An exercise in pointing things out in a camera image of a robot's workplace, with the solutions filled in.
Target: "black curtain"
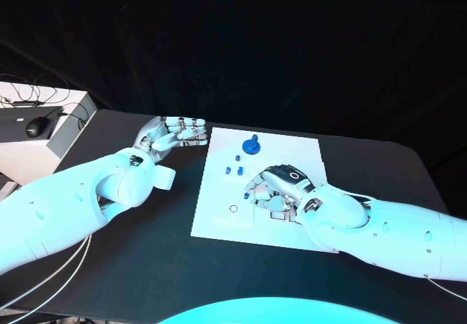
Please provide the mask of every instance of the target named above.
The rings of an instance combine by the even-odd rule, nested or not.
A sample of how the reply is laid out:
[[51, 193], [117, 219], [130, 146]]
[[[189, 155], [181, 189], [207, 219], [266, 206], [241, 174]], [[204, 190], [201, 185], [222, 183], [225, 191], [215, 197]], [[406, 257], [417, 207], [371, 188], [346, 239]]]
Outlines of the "black curtain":
[[2, 72], [61, 75], [106, 109], [393, 140], [467, 215], [450, 191], [466, 178], [466, 5], [18, 2], [0, 9]]

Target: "black table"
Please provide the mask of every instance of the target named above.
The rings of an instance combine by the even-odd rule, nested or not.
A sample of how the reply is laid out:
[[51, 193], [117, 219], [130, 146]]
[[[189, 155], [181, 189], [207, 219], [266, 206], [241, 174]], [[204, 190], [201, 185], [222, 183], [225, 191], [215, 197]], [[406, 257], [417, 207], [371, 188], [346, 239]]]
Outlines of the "black table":
[[[58, 171], [132, 146], [150, 119], [148, 115], [99, 111]], [[447, 213], [413, 149], [393, 142], [218, 124], [210, 124], [210, 129], [212, 126], [318, 138], [328, 180], [335, 186]], [[207, 152], [208, 146], [172, 150], [162, 163], [178, 171], [172, 190], [153, 190], [146, 203], [117, 216], [94, 235], [83, 268], [42, 312], [145, 323], [222, 300], [283, 296], [345, 304], [404, 323], [462, 321], [466, 302], [426, 279], [368, 265], [346, 253], [192, 237]], [[52, 273], [75, 249], [0, 277], [2, 304]], [[35, 308], [64, 284], [75, 266], [15, 307]], [[466, 283], [443, 284], [467, 295]]]

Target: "white paper sheet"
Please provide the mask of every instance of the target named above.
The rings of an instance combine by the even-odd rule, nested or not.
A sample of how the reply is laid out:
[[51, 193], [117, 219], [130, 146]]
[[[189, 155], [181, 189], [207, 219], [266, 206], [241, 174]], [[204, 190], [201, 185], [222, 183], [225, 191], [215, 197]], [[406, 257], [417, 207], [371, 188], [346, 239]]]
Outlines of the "white paper sheet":
[[[241, 145], [254, 134], [259, 135], [261, 151], [248, 155]], [[244, 199], [247, 183], [269, 166], [280, 164], [297, 167], [318, 186], [328, 182], [318, 139], [214, 128], [192, 236], [322, 251], [305, 226], [293, 221], [295, 215], [274, 219], [266, 209], [250, 203], [254, 198], [269, 198], [266, 185]], [[231, 167], [231, 174], [227, 174], [227, 167]], [[238, 167], [244, 167], [244, 175], [238, 175]]]

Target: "robotic hand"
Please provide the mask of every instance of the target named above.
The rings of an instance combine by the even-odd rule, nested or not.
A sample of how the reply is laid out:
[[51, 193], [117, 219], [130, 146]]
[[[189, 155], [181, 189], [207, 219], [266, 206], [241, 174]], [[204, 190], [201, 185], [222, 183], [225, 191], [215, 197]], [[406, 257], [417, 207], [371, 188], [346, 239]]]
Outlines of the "robotic hand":
[[169, 190], [176, 171], [159, 165], [171, 149], [208, 144], [205, 120], [156, 117], [133, 148], [24, 186], [0, 202], [0, 275], [64, 250], [146, 201], [153, 187]]
[[296, 208], [296, 221], [326, 251], [414, 277], [467, 281], [467, 221], [443, 213], [319, 187], [292, 165], [269, 167], [246, 190], [266, 184], [272, 198], [253, 203], [272, 212]]

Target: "black mouse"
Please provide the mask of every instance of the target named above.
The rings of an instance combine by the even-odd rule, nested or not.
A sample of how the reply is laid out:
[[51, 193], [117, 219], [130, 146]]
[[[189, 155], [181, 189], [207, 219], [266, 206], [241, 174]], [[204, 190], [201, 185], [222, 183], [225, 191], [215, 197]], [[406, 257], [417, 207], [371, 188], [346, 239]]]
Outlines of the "black mouse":
[[37, 117], [26, 126], [26, 134], [31, 138], [38, 137], [44, 130], [47, 129], [47, 125], [50, 123], [50, 118]]

